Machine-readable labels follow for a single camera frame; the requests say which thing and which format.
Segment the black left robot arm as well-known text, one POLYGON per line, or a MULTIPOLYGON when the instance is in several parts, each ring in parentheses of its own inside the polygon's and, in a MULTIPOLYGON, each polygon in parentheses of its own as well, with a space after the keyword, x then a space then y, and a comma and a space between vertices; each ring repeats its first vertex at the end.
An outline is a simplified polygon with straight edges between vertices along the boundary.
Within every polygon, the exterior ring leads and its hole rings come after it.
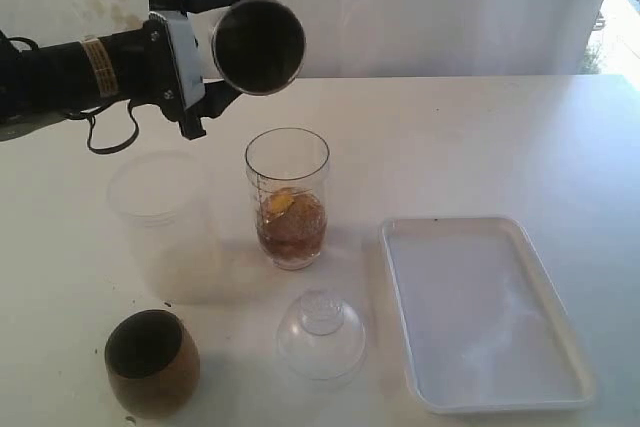
POLYGON ((215 118, 216 84, 207 84, 188 18, 243 0, 148 0, 138 29, 48 47, 1 38, 1 138, 11 140, 64 120, 94 120, 111 105, 151 104, 183 137, 205 135, 215 118))

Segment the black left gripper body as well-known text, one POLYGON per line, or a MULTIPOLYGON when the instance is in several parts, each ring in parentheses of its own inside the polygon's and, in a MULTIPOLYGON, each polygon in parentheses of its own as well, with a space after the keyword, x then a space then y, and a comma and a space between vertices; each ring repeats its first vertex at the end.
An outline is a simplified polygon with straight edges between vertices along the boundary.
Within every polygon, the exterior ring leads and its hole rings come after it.
MULTIPOLYGON (((178 0, 148 0, 151 11, 180 11, 178 0)), ((191 112, 191 107, 184 111, 181 105, 181 91, 177 79, 177 71, 171 59, 168 33, 156 20, 148 20, 143 24, 146 44, 144 47, 148 62, 149 98, 158 105, 162 114, 171 122, 178 124, 181 135, 186 139, 197 139, 206 134, 200 118, 191 112)))

